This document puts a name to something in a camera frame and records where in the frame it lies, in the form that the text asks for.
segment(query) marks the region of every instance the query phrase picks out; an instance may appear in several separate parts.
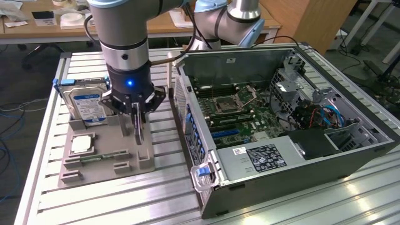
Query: aluminum extrusion table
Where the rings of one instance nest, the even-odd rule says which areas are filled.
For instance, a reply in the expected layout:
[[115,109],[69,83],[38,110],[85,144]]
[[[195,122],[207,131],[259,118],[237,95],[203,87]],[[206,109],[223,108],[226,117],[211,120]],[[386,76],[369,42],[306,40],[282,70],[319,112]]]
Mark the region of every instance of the aluminum extrusion table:
[[[150,60],[177,49],[150,50]],[[400,133],[400,122],[315,53],[309,55],[357,99]],[[305,68],[318,87],[326,85]],[[155,85],[165,85],[166,67],[150,69]],[[106,74],[99,52],[73,53],[59,59],[55,78]],[[154,145],[154,172],[106,182],[58,189],[62,146],[69,112],[54,90],[34,149],[15,224],[400,224],[400,150],[370,161],[349,177],[253,205],[213,219],[199,209],[181,152],[171,111],[165,101],[149,115]]]

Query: red cable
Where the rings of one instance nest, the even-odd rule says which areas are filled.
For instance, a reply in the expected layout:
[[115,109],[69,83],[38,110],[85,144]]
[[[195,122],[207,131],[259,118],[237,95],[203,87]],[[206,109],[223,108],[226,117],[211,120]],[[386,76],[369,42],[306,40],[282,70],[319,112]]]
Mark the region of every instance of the red cable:
[[313,111],[311,111],[311,115],[310,115],[310,120],[309,120],[309,128],[310,128],[310,126],[311,126],[311,119],[313,119],[313,114],[314,114],[314,111],[315,111],[317,109],[313,109]]

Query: sticker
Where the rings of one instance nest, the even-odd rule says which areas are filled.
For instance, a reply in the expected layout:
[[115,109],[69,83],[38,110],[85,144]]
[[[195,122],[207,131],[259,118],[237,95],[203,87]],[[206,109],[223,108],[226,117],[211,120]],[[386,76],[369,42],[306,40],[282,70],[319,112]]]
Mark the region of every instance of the sticker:
[[245,148],[243,148],[243,147],[235,148],[235,149],[231,149],[231,150],[233,150],[234,155],[238,155],[238,154],[243,154],[243,153],[245,153]]
[[18,27],[18,26],[26,25],[27,23],[25,21],[22,21],[22,22],[6,22],[3,24],[6,27]]
[[35,26],[54,26],[57,25],[57,21],[54,18],[49,19],[34,19]]
[[235,58],[233,59],[226,59],[226,63],[234,63],[235,62]]
[[98,105],[99,95],[73,96],[73,101],[85,122],[99,122],[105,120],[103,108]]
[[258,173],[286,166],[274,144],[247,149],[246,153]]

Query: open computer tower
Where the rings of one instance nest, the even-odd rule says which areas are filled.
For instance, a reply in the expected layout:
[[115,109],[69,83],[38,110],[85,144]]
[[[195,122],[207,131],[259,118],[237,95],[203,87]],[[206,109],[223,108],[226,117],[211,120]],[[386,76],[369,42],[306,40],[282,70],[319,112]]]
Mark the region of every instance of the open computer tower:
[[191,52],[175,70],[170,102],[202,218],[349,176],[398,144],[291,45]]

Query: hard drive label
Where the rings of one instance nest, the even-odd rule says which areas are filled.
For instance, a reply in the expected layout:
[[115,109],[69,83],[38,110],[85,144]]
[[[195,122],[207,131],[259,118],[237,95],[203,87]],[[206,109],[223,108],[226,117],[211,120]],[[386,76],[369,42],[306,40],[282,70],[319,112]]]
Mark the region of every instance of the hard drive label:
[[85,122],[99,122],[105,120],[103,108],[98,105],[99,95],[73,96],[73,101],[79,112],[81,119]]
[[267,170],[286,166],[279,152],[277,151],[274,144],[265,145],[253,149],[246,149],[250,162],[257,172],[265,172]]

